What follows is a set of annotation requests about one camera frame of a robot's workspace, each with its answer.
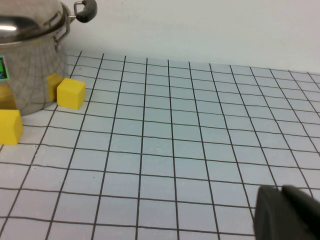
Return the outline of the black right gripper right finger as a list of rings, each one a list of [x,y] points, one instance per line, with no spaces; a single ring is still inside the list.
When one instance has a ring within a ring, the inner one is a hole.
[[[281,193],[290,202],[309,231],[320,239],[320,202],[293,185],[284,185]]]

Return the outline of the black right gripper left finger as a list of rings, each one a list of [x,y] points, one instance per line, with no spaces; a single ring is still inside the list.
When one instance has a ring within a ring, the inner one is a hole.
[[[310,231],[276,188],[261,186],[253,221],[257,240],[309,240]]]

